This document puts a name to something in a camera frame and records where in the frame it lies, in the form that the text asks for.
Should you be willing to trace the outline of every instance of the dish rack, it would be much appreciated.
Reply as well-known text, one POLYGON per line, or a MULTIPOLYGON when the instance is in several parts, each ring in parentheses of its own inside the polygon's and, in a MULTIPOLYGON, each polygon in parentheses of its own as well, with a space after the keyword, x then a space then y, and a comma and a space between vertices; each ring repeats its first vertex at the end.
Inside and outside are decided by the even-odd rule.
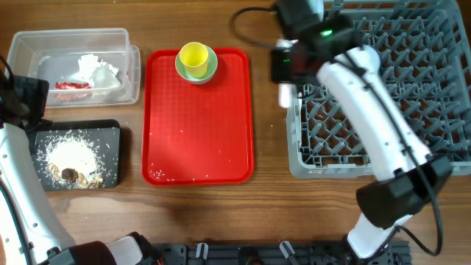
MULTIPOLYGON (((412 130, 453 175, 471 174, 471 51, 454 0, 327 0, 324 18, 341 13, 380 55, 386 89, 412 130)), ((298 178, 372 174, 368 154, 326 87, 303 84, 288 109, 289 168, 298 178)))

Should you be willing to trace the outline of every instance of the wooden surface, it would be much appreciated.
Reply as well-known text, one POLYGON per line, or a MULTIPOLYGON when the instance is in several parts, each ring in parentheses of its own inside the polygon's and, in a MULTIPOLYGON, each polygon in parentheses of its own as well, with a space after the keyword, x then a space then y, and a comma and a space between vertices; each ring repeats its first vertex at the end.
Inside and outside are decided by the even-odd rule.
MULTIPOLYGON (((277 86, 269 82, 269 51, 248 47, 227 29, 230 14, 242 7, 267 6, 269 1, 22 2, 33 4, 0 4, 0 53, 4 56, 18 31, 123 27, 129 31, 131 43, 141 50, 143 67, 152 51, 179 48, 192 40, 212 47, 239 46, 252 61, 255 172, 241 185, 148 186, 140 170, 142 86, 135 105, 46 112, 54 121, 116 119, 124 128, 120 185, 99 191, 48 192, 58 218, 78 244, 110 242, 132 231, 143 233, 154 243, 336 240, 356 223, 360 211, 355 191, 372 178, 301 181, 290 175, 283 120, 286 112, 277 106, 277 86)), ((466 27, 471 29, 471 5, 467 0, 460 4, 466 27)), ((274 40, 279 34, 267 14, 245 15, 239 26, 262 40, 274 40)), ((471 264, 471 178, 453 177, 439 198, 445 226, 443 253, 431 258, 412 243, 414 263, 471 264)), ((430 207, 407 226, 428 246, 434 246, 430 207)), ((4 254, 0 253, 3 263, 4 254)))

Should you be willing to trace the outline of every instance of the green bowl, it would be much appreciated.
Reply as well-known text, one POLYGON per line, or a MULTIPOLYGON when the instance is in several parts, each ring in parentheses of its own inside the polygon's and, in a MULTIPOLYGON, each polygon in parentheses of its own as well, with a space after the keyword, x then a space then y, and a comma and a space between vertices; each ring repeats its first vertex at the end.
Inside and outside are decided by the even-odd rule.
POLYGON ((180 53, 177 54, 177 58, 175 59, 175 68, 177 69, 178 74, 186 81, 191 84, 195 85, 202 85, 213 77, 214 73, 216 73, 216 69, 218 68, 218 57, 216 53, 212 50, 212 48, 206 46, 208 49, 208 69, 206 74, 202 77, 192 77, 187 71, 185 66, 180 60, 180 53))

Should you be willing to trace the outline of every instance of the red object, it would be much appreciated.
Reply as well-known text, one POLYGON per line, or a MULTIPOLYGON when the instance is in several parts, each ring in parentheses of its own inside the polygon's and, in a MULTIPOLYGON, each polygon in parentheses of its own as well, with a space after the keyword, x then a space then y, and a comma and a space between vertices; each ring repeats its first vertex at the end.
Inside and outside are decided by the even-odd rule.
POLYGON ((215 48, 218 68, 204 85, 175 68, 179 50, 146 64, 142 176, 153 186, 241 183, 254 170, 249 60, 215 48))
MULTIPOLYGON (((88 83, 72 83, 72 82, 57 82, 55 89, 57 90, 74 90, 74 89, 87 89, 91 88, 88 83)), ((83 99, 87 96, 90 96, 91 93, 56 93, 54 99, 56 100, 75 100, 83 99)))

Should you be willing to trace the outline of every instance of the yellow cup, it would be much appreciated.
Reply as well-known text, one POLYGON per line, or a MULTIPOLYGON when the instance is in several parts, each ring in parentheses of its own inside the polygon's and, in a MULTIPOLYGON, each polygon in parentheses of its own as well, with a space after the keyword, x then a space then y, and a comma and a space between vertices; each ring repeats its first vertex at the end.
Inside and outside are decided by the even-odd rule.
POLYGON ((202 43, 190 42, 180 50, 180 60, 192 77, 202 77, 208 69, 208 49, 202 43))

